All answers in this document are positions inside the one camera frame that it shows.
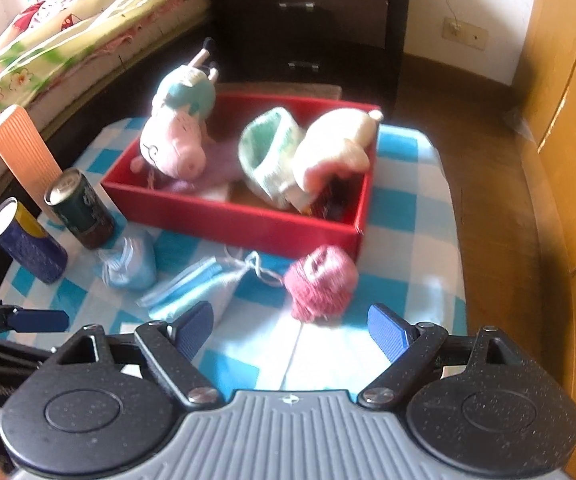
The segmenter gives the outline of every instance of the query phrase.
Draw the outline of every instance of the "pink yarn ball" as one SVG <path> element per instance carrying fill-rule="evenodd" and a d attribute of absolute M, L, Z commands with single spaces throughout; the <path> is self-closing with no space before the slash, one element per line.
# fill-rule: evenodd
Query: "pink yarn ball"
<path fill-rule="evenodd" d="M 283 282 L 292 295 L 292 317 L 312 322 L 344 313 L 359 283 L 359 271 L 340 247 L 321 246 L 294 262 Z"/>

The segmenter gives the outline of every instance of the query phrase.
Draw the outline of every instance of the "dark wooden dresser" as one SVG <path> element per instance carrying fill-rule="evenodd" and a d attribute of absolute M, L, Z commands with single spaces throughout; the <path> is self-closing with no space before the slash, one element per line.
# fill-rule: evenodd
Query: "dark wooden dresser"
<path fill-rule="evenodd" d="M 340 85 L 394 103 L 408 0 L 212 0 L 224 80 Z"/>

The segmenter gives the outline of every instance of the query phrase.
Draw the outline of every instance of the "orange comb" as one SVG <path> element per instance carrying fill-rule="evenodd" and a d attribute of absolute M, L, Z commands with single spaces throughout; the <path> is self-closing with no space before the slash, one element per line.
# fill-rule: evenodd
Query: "orange comb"
<path fill-rule="evenodd" d="M 9 106 L 0 114 L 0 156 L 50 220 L 61 223 L 44 201 L 44 193 L 62 169 L 21 106 Z"/>

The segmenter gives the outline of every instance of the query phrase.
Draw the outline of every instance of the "stuffed pig toy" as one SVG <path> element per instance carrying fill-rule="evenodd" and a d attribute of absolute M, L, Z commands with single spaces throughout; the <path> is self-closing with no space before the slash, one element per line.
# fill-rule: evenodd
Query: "stuffed pig toy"
<path fill-rule="evenodd" d="M 365 149 L 375 139 L 383 114 L 338 108 L 319 117 L 306 131 L 292 160 L 294 179 L 316 197 L 332 177 L 348 178 L 370 169 Z"/>
<path fill-rule="evenodd" d="M 205 120 L 214 106 L 218 72 L 212 68 L 206 75 L 197 67 L 209 56 L 203 48 L 188 65 L 164 77 L 142 131 L 142 156 L 130 163 L 134 173 L 143 171 L 145 162 L 173 179 L 192 181 L 203 173 L 206 155 L 201 144 L 212 142 Z"/>

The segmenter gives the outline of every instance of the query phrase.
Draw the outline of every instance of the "blue checkered tablecloth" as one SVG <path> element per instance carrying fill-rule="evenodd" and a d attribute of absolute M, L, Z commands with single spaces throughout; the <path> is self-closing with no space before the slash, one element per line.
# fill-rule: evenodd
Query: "blue checkered tablecloth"
<path fill-rule="evenodd" d="M 144 123 L 126 119 L 104 128 L 76 163 L 111 207 L 117 236 L 127 221 L 98 183 Z M 290 316 L 292 300 L 286 290 L 264 285 L 249 272 L 194 359 L 226 398 L 237 388 L 343 388 L 357 394 L 389 364 L 367 333 L 371 303 L 384 303 L 412 323 L 430 320 L 452 333 L 466 333 L 456 225 L 439 156 L 423 134 L 394 126 L 381 126 L 377 155 L 369 225 L 358 262 L 361 276 L 351 306 L 335 323 L 302 325 Z M 0 288 L 4 302 L 65 310 L 70 333 L 92 322 L 108 333 L 129 332 L 148 319 L 135 304 L 138 295 L 102 283 L 95 273 L 94 251 L 85 250 L 46 216 L 40 222 L 68 251 L 68 268 L 57 283 L 45 285 L 12 263 Z M 220 244 L 145 228 L 155 239 L 161 278 L 204 256 L 223 256 Z M 263 254 L 262 265 L 283 273 L 290 260 Z M 68 334 L 8 337 L 50 348 Z"/>

